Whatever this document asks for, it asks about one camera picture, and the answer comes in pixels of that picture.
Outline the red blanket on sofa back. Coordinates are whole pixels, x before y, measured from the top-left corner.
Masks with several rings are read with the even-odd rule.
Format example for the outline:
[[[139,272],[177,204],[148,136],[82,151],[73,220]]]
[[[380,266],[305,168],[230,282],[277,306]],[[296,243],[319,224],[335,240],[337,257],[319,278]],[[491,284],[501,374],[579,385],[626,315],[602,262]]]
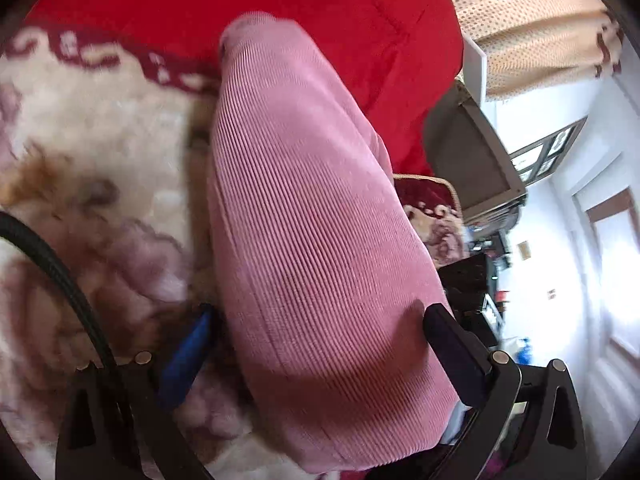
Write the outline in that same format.
[[[249,39],[279,51],[311,40],[383,139],[398,174],[430,174],[424,120],[462,65],[452,0],[38,0],[32,24],[115,40],[145,75],[220,72],[221,55]]]

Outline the pink corduroy jacket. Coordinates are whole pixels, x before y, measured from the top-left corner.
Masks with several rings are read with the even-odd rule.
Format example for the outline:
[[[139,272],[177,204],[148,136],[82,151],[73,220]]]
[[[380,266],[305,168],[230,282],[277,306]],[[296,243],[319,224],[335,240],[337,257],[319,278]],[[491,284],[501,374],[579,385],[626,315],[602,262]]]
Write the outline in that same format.
[[[457,393],[422,332],[445,295],[386,148],[309,39],[221,55],[216,280],[258,416],[311,474],[434,448]]]

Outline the polka dot beige curtain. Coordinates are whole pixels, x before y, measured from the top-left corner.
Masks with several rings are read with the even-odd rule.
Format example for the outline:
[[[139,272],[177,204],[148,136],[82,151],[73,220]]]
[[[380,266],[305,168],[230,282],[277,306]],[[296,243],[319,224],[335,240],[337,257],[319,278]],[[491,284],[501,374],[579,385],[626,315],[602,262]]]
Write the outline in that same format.
[[[601,0],[452,0],[487,55],[487,99],[622,71],[625,34]]]

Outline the dark brown sofa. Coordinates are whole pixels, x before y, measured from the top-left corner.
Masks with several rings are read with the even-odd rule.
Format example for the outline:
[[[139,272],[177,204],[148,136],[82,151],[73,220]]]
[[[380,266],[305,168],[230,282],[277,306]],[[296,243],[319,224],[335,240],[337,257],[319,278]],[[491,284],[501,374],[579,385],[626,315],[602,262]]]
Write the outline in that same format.
[[[520,215],[525,184],[462,82],[455,81],[427,114],[423,145],[435,176],[457,192],[467,226]]]

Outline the floral red beige blanket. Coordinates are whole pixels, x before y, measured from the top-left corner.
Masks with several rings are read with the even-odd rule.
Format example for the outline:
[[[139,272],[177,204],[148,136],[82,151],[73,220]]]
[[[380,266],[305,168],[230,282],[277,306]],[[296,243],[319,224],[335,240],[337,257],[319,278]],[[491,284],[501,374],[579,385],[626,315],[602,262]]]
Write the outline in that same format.
[[[98,313],[119,361],[152,350],[194,318],[215,284],[204,196],[212,94],[154,84],[118,44],[54,53],[62,38],[25,27],[1,55],[1,209],[60,251]],[[16,280],[37,269],[1,243],[1,408],[18,448],[53,478],[63,379],[96,358],[59,292],[37,284],[24,311]],[[227,341],[205,362],[175,414],[188,445],[222,478],[298,479],[299,467],[260,440]]]

